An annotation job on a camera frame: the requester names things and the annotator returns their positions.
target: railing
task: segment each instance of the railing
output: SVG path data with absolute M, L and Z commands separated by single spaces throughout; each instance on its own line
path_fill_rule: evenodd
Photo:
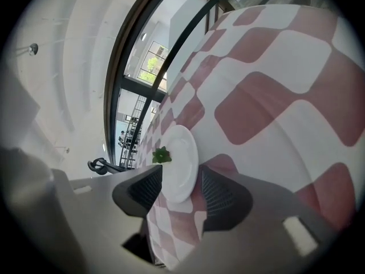
M 266 4 L 269 0 L 261 0 L 258 5 Z M 107 151 L 111 163 L 116 163 L 115 157 L 115 125 L 116 125 L 116 112 L 117 103 L 120 88 L 125 85 L 131 84 L 130 81 L 134 80 L 127 76 L 124 76 L 124 70 L 127 65 L 127 60 L 132 52 L 134 43 L 139 38 L 143 27 L 156 10 L 158 5 L 162 0 L 137 0 L 132 6 L 130 12 L 128 13 L 124 23 L 118 33 L 115 45 L 112 50 L 110 63 L 107 71 L 106 86 L 104 92 L 104 129 L 107 140 Z M 152 100 L 161 102 L 163 94 L 158 89 L 164 74 L 171 65 L 178 51 L 189 37 L 194 28 L 198 25 L 200 20 L 210 12 L 216 4 L 223 4 L 224 8 L 232 10 L 233 8 L 226 0 L 222 3 L 222 0 L 208 0 L 207 3 L 198 11 L 194 18 L 189 22 L 187 27 L 183 30 L 179 38 L 177 39 L 174 46 L 171 48 L 169 54 L 167 55 L 160 71 L 158 72 L 156 79 L 152 87 L 142 88 L 140 95 L 145 97 L 145 103 L 140 111 L 139 120 L 135 126 L 135 132 L 132 135 L 131 144 L 129 147 L 128 155 L 123 156 L 124 151 L 120 157 L 120 165 L 124 165 L 125 168 L 130 167 L 133 159 L 133 148 L 138 140 L 138 135 L 140 135 L 140 129 L 145 115 Z M 310 0 L 293 0 L 292 3 L 309 5 Z
M 136 133 L 136 126 L 137 123 L 140 120 L 142 108 L 146 102 L 146 98 L 144 96 L 139 95 L 135 104 L 135 107 L 132 111 L 131 119 L 129 120 L 127 130 L 125 132 L 125 136 L 123 139 L 123 146 L 121 149 L 120 159 L 119 159 L 119 166 L 124 167 L 126 169 L 128 168 L 134 168 L 134 155 L 138 151 L 138 147 L 140 144 L 140 138 L 141 138 L 141 131 L 137 132 L 137 137 L 135 144 L 132 146 L 132 138 L 134 134 Z M 127 152 L 132 151 L 132 157 L 130 159 L 127 159 Z

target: window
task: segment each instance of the window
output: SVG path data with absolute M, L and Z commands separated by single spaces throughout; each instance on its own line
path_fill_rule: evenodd
M 168 49 L 166 47 L 159 43 L 152 42 L 137 77 L 153 84 L 156 79 L 156 75 L 159 73 L 161 66 L 167 57 L 167 54 Z M 166 90 L 166 79 L 165 73 L 160 83 L 160 89 L 162 90 Z

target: metal railing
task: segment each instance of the metal railing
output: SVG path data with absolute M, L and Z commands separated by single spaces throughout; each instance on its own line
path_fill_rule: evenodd
M 208 0 L 207 3 L 198 11 L 198 13 L 188 23 L 187 27 L 182 31 L 182 33 L 180 34 L 180 36 L 177 39 L 176 43 L 173 45 L 171 51 L 167 55 L 163 65 L 161 66 L 161 69 L 160 69 L 159 73 L 157 74 L 156 79 L 155 79 L 155 81 L 152 85 L 150 96 L 147 97 L 147 99 L 146 99 L 146 103 L 144 104 L 144 107 L 143 107 L 142 112 L 141 112 L 141 120 L 138 122 L 138 124 L 136 126 L 136 131 L 139 131 L 141 129 L 142 121 L 143 121 L 143 119 L 144 119 L 144 117 L 147 113 L 147 109 L 148 109 L 149 105 L 151 104 L 152 97 L 155 94 L 155 92 L 157 91 L 164 74 L 167 72 L 167 69 L 169 68 L 169 66 L 171 65 L 171 63 L 174 60 L 175 56 L 177 55 L 177 52 L 183 46 L 186 39 L 189 37 L 191 32 L 198 25 L 200 20 L 202 20 L 203 17 L 206 16 L 206 14 L 211 10 L 211 8 L 213 8 L 213 6 L 215 4 L 217 4 L 218 2 L 219 2 L 219 0 Z M 136 142 L 136 139 L 137 139 L 136 137 L 137 137 L 137 135 L 134 134 L 134 136 L 132 138 L 132 144 L 131 145 L 133 145 Z M 128 157 L 127 157 L 127 162 L 131 158 L 131 155 L 132 155 L 132 151 L 129 150 Z
M 104 131 L 108 156 L 113 164 L 116 163 L 115 126 L 117 103 L 119 90 L 123 86 L 124 70 L 135 41 L 139 38 L 145 24 L 162 1 L 136 0 L 126 16 L 113 46 L 104 89 Z
M 125 169 L 134 168 L 134 156 L 138 151 L 138 147 L 141 140 L 141 131 L 136 132 L 137 123 L 140 120 L 142 108 L 144 103 L 146 102 L 146 98 L 144 96 L 139 95 L 135 104 L 135 107 L 132 111 L 131 119 L 129 120 L 127 131 L 125 132 L 123 144 L 121 148 L 121 154 L 119 159 L 119 166 L 124 167 Z M 136 133 L 136 141 L 132 146 L 132 138 Z M 127 151 L 131 151 L 132 157 L 127 159 Z

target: black metal frame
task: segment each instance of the black metal frame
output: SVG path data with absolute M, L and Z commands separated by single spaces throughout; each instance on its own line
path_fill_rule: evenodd
M 120 88 L 125 89 L 135 94 L 144 96 L 145 98 L 150 96 L 151 85 L 142 79 L 135 79 L 129 76 L 123 75 L 120 79 Z M 161 89 L 158 89 L 153 95 L 152 100 L 161 103 L 166 95 Z
M 119 30 L 110 56 L 104 89 L 104 132 L 109 160 L 113 164 L 116 163 L 115 126 L 119 90 L 121 88 L 121 80 L 118 80 L 118 78 L 124 78 L 125 67 L 132 48 L 147 21 L 162 1 L 136 0 Z M 153 97 L 155 93 L 156 90 L 150 92 L 150 96 Z
M 362 46 L 365 46 L 365 26 L 359 16 L 356 9 L 361 9 L 363 5 L 362 0 L 334 0 L 341 9 L 344 16 L 353 25 L 354 30 L 357 32 Z M 22 14 L 23 10 L 31 0 L 17 0 L 17 3 L 12 5 L 12 12 L 7 15 L 7 19 L 3 22 L 3 33 L 1 36 L 1 46 L 6 42 L 7 35 L 9 35 L 17 22 L 17 19 Z M 8 6 L 7 0 L 2 0 L 4 7 Z M 12 266 L 15 271 L 29 270 L 29 268 L 37 268 L 42 272 L 61 273 L 61 270 L 43 256 L 30 239 L 26 237 L 25 233 L 20 229 L 19 224 L 15 222 L 14 216 L 10 215 L 9 210 L 3 203 L 3 218 L 2 225 L 4 232 L 10 238 L 5 239 L 3 245 L 8 249 L 7 256 L 4 259 L 3 267 Z M 361 207 L 359 213 L 355 215 L 353 224 L 344 230 L 339 239 L 334 242 L 330 250 L 318 260 L 312 267 L 306 269 L 306 273 L 322 273 L 324 271 L 349 271 L 351 269 L 362 269 L 362 252 L 358 250 L 358 247 L 362 245 L 363 241 L 363 229 L 365 226 L 365 209 Z M 19 257 L 27 257 L 31 263 L 14 263 L 11 259 L 7 259 L 12 255 Z
M 136 133 L 141 129 L 141 125 L 143 122 L 143 119 L 147 113 L 148 107 L 151 104 L 152 97 L 157 91 L 161 80 L 164 76 L 164 74 L 167 72 L 167 69 L 170 67 L 172 61 L 174 60 L 175 56 L 177 55 L 178 51 L 181 49 L 183 44 L 185 43 L 186 39 L 189 37 L 191 32 L 195 29 L 195 27 L 199 24 L 200 20 L 203 19 L 203 17 L 211 10 L 212 7 L 214 7 L 215 4 L 217 4 L 219 0 L 208 0 L 207 3 L 198 11 L 198 13 L 194 16 L 194 18 L 189 22 L 189 24 L 186 26 L 186 28 L 182 31 L 179 38 L 177 39 L 176 43 L 173 45 L 172 49 L 170 50 L 169 54 L 167 55 L 165 62 L 161 66 L 161 69 L 159 73 L 156 76 L 155 82 L 152 85 L 152 88 L 150 90 L 150 95 L 146 99 L 146 103 L 144 104 L 144 107 L 142 109 L 141 115 L 140 115 L 140 121 L 137 124 L 136 127 Z M 137 134 L 134 134 L 132 138 L 131 147 L 133 147 L 134 143 L 136 142 Z M 132 151 L 130 150 L 128 152 L 127 157 L 127 163 L 128 159 L 131 157 Z
M 135 107 L 134 107 L 134 109 L 132 111 L 131 120 L 128 123 L 127 131 L 126 131 L 125 136 L 124 136 L 124 143 L 123 143 L 122 148 L 121 148 L 120 159 L 119 159 L 119 166 L 120 167 L 123 167 L 125 169 L 134 169 L 132 163 L 136 159 L 134 159 L 133 157 L 132 157 L 132 159 L 130 159 L 130 158 L 127 159 L 127 158 L 123 157 L 123 154 L 126 154 L 127 153 L 127 147 L 129 146 L 129 141 L 128 141 L 129 139 L 131 140 L 131 143 L 132 143 L 132 139 L 130 138 L 130 136 L 128 136 L 128 133 L 130 134 L 132 130 L 133 130 L 132 133 L 133 134 L 135 133 L 135 125 L 136 125 L 136 122 L 139 121 L 140 112 L 142 111 L 142 108 L 144 106 L 145 99 L 146 99 L 146 97 L 144 97 L 144 96 L 141 96 L 141 95 L 138 96 L 138 99 L 137 99 L 137 101 L 135 103 Z M 135 144 L 137 144 L 136 147 L 135 147 L 135 145 L 133 145 L 133 147 L 130 146 L 130 150 L 134 154 L 137 153 L 138 146 L 139 146 L 140 142 L 137 142 L 136 141 Z
M 154 53 L 154 52 L 152 52 L 152 51 L 150 51 L 150 49 L 151 49 L 151 47 L 152 47 L 153 43 L 157 43 L 157 42 L 152 41 L 152 43 L 151 43 L 151 45 L 150 45 L 150 47 L 149 47 L 149 49 L 148 49 L 148 51 L 147 51 L 146 55 L 144 56 L 144 59 L 143 59 L 142 65 L 143 65 L 144 61 L 146 60 L 146 57 L 147 57 L 148 53 L 151 53 L 151 54 L 153 54 L 153 55 L 155 55 L 155 56 L 160 57 L 160 58 L 161 58 L 161 59 L 163 59 L 163 60 L 164 60 L 164 62 L 165 62 L 165 58 L 163 58 L 162 56 L 157 55 L 156 53 Z M 161 45 L 160 43 L 157 43 L 157 44 L 158 44 L 158 45 L 160 45 L 161 47 L 164 47 L 165 49 L 167 49 L 167 50 L 168 50 L 168 48 L 166 48 L 165 46 Z M 153 74 L 153 73 L 149 72 L 148 70 L 143 69 L 143 68 L 142 68 L 142 66 L 139 68 L 138 74 L 140 73 L 140 71 L 141 71 L 141 70 L 143 70 L 143 71 L 145 71 L 145 72 L 147 72 L 147 73 L 150 73 L 150 74 L 152 74 L 152 75 L 154 75 L 154 76 L 157 76 L 156 74 Z
M 260 5 L 263 5 L 263 4 L 267 3 L 268 1 L 269 0 L 262 0 L 259 4 Z M 293 3 L 302 4 L 302 5 L 310 5 L 310 0 L 293 0 Z M 359 31 L 359 29 L 361 29 L 361 25 L 360 25 L 360 23 L 358 21 L 356 21 L 357 20 L 357 17 L 354 14 L 354 12 L 348 11 L 345 14 L 348 17 L 348 19 L 350 20 L 350 22 L 356 23 L 356 29 L 357 29 L 357 31 Z M 361 32 L 358 32 L 358 34 L 360 34 L 360 37 L 363 39 L 362 33 Z M 157 75 L 157 77 L 155 79 L 155 84 L 152 86 L 152 90 L 150 91 L 151 92 L 151 96 L 153 96 L 154 93 L 156 93 L 158 91 L 157 88 L 158 88 L 158 85 L 160 83 L 159 81 L 161 81 L 161 74 L 160 74 L 161 71 L 163 71 L 163 70 L 160 70 L 159 74 Z M 140 118 L 141 119 L 141 122 L 143 121 L 144 117 L 145 117 L 145 112 L 142 112 L 141 118 Z M 343 260 L 343 258 L 344 258 L 344 255 L 343 254 L 345 254 L 345 252 L 343 252 L 342 250 L 343 250 L 343 248 L 347 248 L 347 247 L 344 247 L 344 245 L 347 244 L 347 245 L 350 245 L 351 246 L 351 243 L 353 243 L 353 242 L 355 242 L 355 241 L 358 240 L 358 235 L 356 235 L 356 234 L 358 234 L 362 230 L 361 224 L 364 223 L 363 222 L 364 206 L 362 206 L 361 212 L 358 213 L 356 217 L 357 218 L 355 218 L 354 224 L 351 226 L 351 230 L 346 230 L 345 231 L 345 233 L 340 237 L 340 239 L 334 244 L 334 246 L 328 252 L 328 254 L 326 255 L 326 257 L 324 257 L 323 259 L 320 259 L 319 261 L 317 261 L 317 263 L 315 265 L 313 265 L 313 267 L 310 269 L 310 272 L 318 272 L 318 270 L 320 270 L 320 271 L 322 271 L 322 270 L 328 270 L 328 267 L 330 267 L 331 265 L 333 265 L 333 257 L 335 257 L 334 260 L 337 260 L 337 261 L 342 261 Z M 336 266 L 342 266 L 344 269 L 347 269 L 345 267 L 348 267 L 348 264 L 347 263 L 342 263 L 342 264 L 337 263 Z

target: table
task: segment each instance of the table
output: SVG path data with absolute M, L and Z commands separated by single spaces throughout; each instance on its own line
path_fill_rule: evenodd
M 364 186 L 364 70 L 348 24 L 327 10 L 267 5 L 224 14 L 161 103 L 137 167 L 152 164 L 161 137 L 180 124 L 195 138 L 199 164 L 287 188 L 340 231 Z M 205 218 L 199 176 L 183 203 L 157 198 L 147 219 L 168 268 L 199 243 Z

